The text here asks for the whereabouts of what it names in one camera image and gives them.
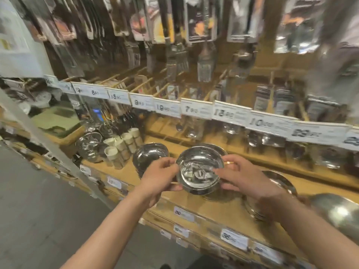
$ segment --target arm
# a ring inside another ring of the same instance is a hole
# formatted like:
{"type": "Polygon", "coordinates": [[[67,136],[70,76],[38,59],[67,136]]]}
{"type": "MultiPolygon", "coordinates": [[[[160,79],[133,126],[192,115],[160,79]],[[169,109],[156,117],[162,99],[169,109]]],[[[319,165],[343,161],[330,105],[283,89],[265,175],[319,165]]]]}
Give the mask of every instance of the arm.
{"type": "Polygon", "coordinates": [[[358,268],[359,246],[272,183],[249,161],[238,155],[224,156],[223,160],[234,164],[215,171],[231,182],[222,184],[222,188],[237,190],[258,200],[261,209],[283,226],[318,268],[358,268]]]}
{"type": "Polygon", "coordinates": [[[154,161],[135,187],[61,269],[112,269],[142,214],[158,202],[161,192],[181,190],[171,184],[178,172],[174,158],[154,161]]]}

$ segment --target hand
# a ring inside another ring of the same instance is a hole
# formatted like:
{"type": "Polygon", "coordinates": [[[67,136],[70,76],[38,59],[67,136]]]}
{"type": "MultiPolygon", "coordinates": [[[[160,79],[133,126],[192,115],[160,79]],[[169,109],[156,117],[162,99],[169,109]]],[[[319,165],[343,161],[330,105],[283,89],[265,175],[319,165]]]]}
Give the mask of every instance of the hand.
{"type": "Polygon", "coordinates": [[[234,154],[222,158],[223,161],[234,162],[226,165],[225,168],[214,171],[220,178],[230,182],[222,183],[223,189],[240,191],[256,200],[284,192],[282,188],[271,182],[260,169],[245,158],[234,154]]]}
{"type": "Polygon", "coordinates": [[[149,207],[158,202],[163,191],[183,189],[182,185],[172,184],[180,169],[175,162],[175,158],[162,157],[152,162],[143,174],[141,183],[136,188],[150,199],[149,207]]]}

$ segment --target left hand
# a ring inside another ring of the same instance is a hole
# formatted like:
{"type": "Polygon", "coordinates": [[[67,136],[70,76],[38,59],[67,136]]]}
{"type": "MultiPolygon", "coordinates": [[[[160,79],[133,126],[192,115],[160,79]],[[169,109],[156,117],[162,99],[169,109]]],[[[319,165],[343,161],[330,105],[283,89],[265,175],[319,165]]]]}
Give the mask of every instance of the left hand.
{"type": "Polygon", "coordinates": [[[149,207],[159,201],[163,191],[183,189],[182,185],[172,184],[180,169],[175,162],[175,158],[162,157],[152,162],[143,174],[141,183],[136,188],[150,199],[149,207]]]}

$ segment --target gray floor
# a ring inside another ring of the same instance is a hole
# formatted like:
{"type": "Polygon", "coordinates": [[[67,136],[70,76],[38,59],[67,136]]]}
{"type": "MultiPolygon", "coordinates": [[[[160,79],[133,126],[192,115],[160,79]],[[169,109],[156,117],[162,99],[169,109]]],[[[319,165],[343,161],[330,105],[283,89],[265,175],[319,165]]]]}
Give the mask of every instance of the gray floor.
{"type": "MultiPolygon", "coordinates": [[[[0,268],[59,268],[106,217],[98,199],[0,147],[0,268]]],[[[187,268],[200,256],[138,225],[116,268],[187,268]]]]}

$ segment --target right hand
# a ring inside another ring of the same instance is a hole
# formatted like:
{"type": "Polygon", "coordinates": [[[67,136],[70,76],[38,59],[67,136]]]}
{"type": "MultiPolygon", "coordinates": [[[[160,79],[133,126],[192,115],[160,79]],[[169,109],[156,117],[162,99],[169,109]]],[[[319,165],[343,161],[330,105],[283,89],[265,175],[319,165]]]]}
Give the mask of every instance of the right hand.
{"type": "Polygon", "coordinates": [[[240,191],[256,200],[285,192],[245,158],[232,154],[223,156],[222,159],[225,162],[234,162],[226,165],[225,168],[214,170],[216,175],[230,182],[223,183],[223,189],[240,191]]]}

